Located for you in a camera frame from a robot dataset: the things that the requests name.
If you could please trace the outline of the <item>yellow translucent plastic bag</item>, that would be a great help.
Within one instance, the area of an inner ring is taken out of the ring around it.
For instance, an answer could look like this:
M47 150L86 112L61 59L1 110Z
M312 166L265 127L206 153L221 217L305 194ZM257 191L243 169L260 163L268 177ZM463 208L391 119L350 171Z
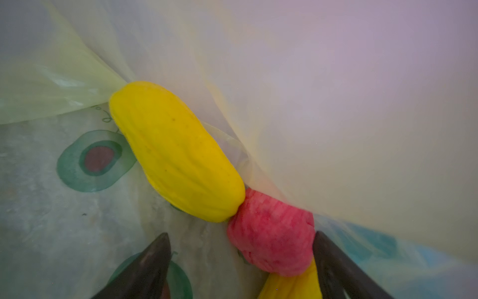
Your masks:
M2 1L2 298L89 299L163 232L165 296L259 296L131 154L108 100L134 81L391 296L478 296L476 1Z

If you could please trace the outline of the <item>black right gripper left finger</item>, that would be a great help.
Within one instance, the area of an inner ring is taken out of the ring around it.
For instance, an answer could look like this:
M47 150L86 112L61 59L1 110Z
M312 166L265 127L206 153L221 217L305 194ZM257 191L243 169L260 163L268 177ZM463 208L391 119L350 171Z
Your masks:
M164 232L93 299L160 299L171 258L169 235Z

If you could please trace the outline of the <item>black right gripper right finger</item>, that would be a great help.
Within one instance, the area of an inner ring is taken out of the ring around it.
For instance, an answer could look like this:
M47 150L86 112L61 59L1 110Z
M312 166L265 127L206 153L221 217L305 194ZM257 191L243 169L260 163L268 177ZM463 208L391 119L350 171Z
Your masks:
M316 232L312 250L324 299L392 299L325 233Z

